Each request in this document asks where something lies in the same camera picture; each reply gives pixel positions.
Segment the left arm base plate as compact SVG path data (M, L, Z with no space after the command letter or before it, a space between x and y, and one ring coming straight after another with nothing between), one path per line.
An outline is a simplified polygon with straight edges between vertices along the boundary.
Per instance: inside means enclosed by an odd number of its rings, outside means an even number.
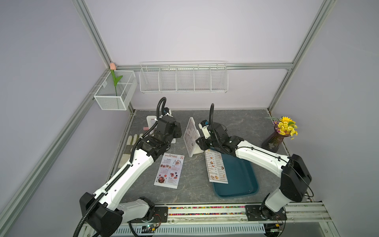
M131 220L131 223L166 223L168 219L167 206L155 206L153 209L148 210L143 218Z

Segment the dim sum menu sheet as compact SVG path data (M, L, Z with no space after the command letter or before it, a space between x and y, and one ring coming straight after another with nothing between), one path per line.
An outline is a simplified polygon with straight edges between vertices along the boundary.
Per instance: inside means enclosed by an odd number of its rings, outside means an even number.
M213 183L228 184L222 154L210 149L206 150L204 153L209 181Z
M184 135L184 142L188 152L190 153L196 146L196 139L199 137L193 117L189 118L189 122Z

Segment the red special menu sheet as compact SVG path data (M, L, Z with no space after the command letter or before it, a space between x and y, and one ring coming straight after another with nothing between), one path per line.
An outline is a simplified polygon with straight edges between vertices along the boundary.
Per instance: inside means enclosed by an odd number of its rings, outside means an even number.
M154 185L177 189L185 156L165 153L159 166Z

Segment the white menu holder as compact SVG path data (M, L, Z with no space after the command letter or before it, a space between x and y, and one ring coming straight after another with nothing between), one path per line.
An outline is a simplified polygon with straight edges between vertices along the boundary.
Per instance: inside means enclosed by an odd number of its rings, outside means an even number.
M150 129L157 121L157 117L156 116L147 116L147 123L148 123L148 128ZM176 138L173 138L173 140L171 141L172 144L175 144L176 143Z
M198 138L200 138L200 133L196 128L193 117L190 117L184 133L184 143L190 158L204 152L196 143Z

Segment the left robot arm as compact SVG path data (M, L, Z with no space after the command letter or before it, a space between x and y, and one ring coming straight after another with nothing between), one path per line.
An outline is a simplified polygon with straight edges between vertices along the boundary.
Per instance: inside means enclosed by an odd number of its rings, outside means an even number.
M170 149L173 139L182 135L180 123L165 106L166 101L166 97L159 100L156 122L138 138L124 166L97 191L82 195L82 218L74 231L75 237L85 223L95 230L95 236L110 237L125 222L153 217L155 205L148 198L142 197L123 206L120 203L139 176Z

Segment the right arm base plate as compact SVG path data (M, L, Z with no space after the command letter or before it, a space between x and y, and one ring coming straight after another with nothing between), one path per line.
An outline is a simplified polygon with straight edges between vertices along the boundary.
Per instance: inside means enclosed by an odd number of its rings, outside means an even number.
M286 212L282 207L278 212L273 212L266 206L250 204L245 206L248 221L276 221L287 220Z

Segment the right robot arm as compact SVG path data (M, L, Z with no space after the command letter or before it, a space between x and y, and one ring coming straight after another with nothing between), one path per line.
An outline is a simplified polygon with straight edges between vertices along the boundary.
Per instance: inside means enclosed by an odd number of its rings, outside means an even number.
M272 172L280 178L280 186L268 194L259 207L260 216L271 220L285 214L290 202L300 202L310 190L312 177L303 159L294 154L290 157L259 148L238 136L229 136L223 125L213 121L214 104L209 119L199 124L203 136L196 140L203 151L214 150L249 161Z

